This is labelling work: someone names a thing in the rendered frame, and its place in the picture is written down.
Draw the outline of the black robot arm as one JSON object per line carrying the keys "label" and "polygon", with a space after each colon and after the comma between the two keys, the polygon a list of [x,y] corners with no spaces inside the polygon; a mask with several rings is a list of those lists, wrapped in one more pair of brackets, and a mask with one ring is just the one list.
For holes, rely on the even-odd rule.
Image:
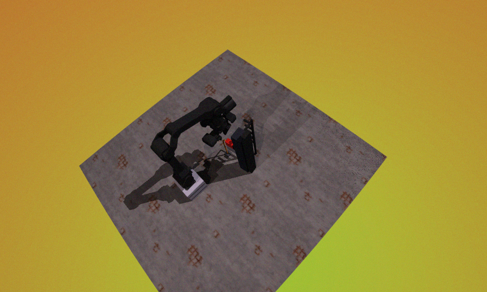
{"label": "black robot arm", "polygon": [[[199,107],[177,119],[173,123],[168,123],[163,131],[159,132],[151,144],[151,150],[163,161],[167,161],[173,168],[173,178],[181,187],[189,190],[195,183],[192,171],[182,161],[181,163],[174,157],[177,148],[177,140],[180,134],[188,128],[200,122],[202,127],[219,125],[222,122],[221,114],[228,114],[236,103],[231,96],[227,96],[220,103],[211,97],[205,98],[200,102]],[[209,124],[209,122],[211,124]],[[166,134],[171,135],[170,145],[163,139]]]}

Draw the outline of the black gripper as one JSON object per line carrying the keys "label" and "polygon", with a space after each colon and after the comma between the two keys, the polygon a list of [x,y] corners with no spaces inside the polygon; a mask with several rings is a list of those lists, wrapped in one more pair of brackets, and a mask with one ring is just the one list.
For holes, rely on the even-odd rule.
{"label": "black gripper", "polygon": [[210,132],[210,134],[206,133],[203,136],[202,141],[205,144],[209,145],[210,147],[214,147],[214,145],[216,144],[216,141],[222,140],[222,136],[220,136],[219,134],[221,134],[221,132],[223,132],[223,134],[226,135],[229,128],[232,126],[231,124],[229,124],[228,120],[231,123],[233,123],[236,120],[236,115],[232,114],[231,112],[229,112],[227,115],[223,114],[222,115],[222,122],[219,125],[212,125],[209,122],[209,124],[211,124],[213,130]]}

